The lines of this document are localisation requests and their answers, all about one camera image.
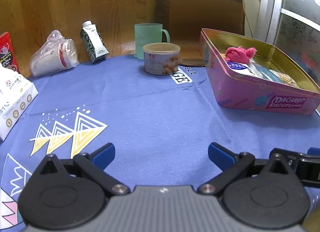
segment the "plastic bag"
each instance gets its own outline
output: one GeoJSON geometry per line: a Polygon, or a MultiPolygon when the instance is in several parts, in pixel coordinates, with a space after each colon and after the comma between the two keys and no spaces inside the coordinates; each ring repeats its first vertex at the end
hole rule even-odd
{"type": "Polygon", "coordinates": [[[38,77],[71,69],[78,64],[73,40],[65,39],[58,30],[53,30],[45,44],[31,57],[30,72],[38,77]]]}
{"type": "Polygon", "coordinates": [[[37,94],[32,82],[0,63],[0,141],[4,141],[37,94]]]}

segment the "screw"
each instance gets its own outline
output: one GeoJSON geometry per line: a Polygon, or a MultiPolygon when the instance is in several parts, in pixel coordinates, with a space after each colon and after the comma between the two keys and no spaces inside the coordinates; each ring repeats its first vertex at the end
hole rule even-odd
{"type": "Polygon", "coordinates": [[[129,192],[129,188],[123,184],[116,184],[112,187],[112,191],[117,194],[126,194],[129,192]]]}
{"type": "Polygon", "coordinates": [[[209,194],[209,193],[212,193],[216,190],[216,187],[211,185],[211,184],[204,184],[200,187],[200,191],[203,193],[203,194],[209,194]]]}
{"type": "Polygon", "coordinates": [[[88,156],[89,156],[89,154],[88,154],[88,153],[86,153],[86,152],[79,153],[79,155],[82,155],[82,156],[84,156],[84,157],[86,157],[86,158],[88,158],[88,156]]]}
{"type": "Polygon", "coordinates": [[[239,153],[239,156],[240,156],[240,158],[242,158],[248,154],[249,154],[248,152],[241,152],[241,153],[239,153]]]}

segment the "red package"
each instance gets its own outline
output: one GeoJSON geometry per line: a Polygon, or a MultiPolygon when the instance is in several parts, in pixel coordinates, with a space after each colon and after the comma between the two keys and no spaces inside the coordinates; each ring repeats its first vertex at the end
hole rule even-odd
{"type": "Polygon", "coordinates": [[[3,67],[20,73],[8,32],[0,35],[0,63],[3,67]]]}

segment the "wood grain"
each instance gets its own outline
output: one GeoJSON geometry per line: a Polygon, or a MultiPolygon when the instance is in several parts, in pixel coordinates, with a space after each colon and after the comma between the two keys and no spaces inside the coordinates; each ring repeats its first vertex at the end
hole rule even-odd
{"type": "Polygon", "coordinates": [[[156,0],[0,0],[0,33],[9,32],[24,76],[29,62],[57,29],[76,44],[80,62],[89,60],[79,33],[91,20],[110,56],[134,53],[134,24],[154,22],[156,0]]]}

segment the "pink tin box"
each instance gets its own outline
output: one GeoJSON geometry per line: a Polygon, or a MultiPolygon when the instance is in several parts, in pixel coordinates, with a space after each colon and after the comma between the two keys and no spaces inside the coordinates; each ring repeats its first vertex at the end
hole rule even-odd
{"type": "Polygon", "coordinates": [[[277,47],[245,36],[202,29],[200,53],[217,102],[224,107],[312,115],[320,104],[320,88],[277,47]],[[255,47],[260,65],[291,76],[300,88],[233,71],[221,54],[229,47],[255,47]]]}

